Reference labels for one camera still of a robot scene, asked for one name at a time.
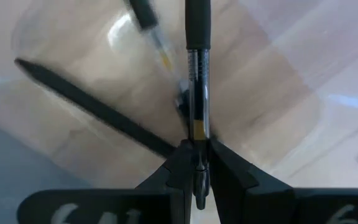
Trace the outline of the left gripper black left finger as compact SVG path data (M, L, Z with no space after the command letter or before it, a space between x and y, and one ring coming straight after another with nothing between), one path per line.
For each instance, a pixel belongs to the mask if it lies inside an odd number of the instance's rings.
M26 197L16 218L23 224L189 223L193 147L183 140L134 189L41 190Z

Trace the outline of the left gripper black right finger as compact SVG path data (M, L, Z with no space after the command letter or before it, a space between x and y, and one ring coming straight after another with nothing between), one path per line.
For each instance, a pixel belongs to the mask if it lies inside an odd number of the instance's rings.
M215 139L210 159L221 223L358 223L358 189L292 187Z

